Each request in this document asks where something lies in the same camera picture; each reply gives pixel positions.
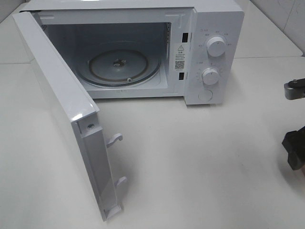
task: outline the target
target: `microwave door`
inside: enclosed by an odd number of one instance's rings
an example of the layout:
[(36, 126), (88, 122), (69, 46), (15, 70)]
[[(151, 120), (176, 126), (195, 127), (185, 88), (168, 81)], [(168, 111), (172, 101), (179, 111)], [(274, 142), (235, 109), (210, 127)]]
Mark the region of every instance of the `microwave door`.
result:
[(29, 12), (14, 14), (24, 46), (51, 113), (68, 144), (81, 153), (103, 220), (121, 211), (97, 113), (99, 108)]

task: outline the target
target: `power level knob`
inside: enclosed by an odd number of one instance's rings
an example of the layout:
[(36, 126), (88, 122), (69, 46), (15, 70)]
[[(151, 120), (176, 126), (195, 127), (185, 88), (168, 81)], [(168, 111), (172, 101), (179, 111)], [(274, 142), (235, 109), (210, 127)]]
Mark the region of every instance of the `power level knob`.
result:
[(222, 37), (212, 37), (206, 44), (208, 53), (213, 56), (221, 56), (225, 52), (226, 43)]
[(202, 73), (202, 81), (206, 85), (213, 85), (219, 81), (219, 73), (215, 68), (208, 68)]

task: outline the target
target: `sticker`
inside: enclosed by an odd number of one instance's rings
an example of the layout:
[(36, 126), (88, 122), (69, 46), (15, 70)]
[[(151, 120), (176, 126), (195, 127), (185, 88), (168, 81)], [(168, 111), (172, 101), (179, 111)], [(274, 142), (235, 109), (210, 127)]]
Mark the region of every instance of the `sticker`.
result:
[(190, 45), (179, 43), (175, 45), (175, 64), (174, 69), (182, 71), (186, 68), (187, 56), (190, 52)]

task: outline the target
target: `qr code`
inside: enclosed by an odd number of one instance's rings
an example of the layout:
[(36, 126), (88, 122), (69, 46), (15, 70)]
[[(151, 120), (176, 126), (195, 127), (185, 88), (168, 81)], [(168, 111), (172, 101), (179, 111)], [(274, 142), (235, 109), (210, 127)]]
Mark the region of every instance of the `qr code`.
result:
[(176, 61), (175, 69), (183, 69), (184, 68), (184, 61)]

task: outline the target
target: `microwave oven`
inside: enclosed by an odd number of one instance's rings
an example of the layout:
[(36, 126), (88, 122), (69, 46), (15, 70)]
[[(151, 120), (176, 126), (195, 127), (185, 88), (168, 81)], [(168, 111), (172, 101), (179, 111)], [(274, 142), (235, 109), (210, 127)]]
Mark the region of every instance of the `microwave oven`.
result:
[(244, 13), (234, 0), (31, 0), (13, 15), (45, 99), (77, 146), (103, 220), (121, 211), (93, 99), (218, 104)]

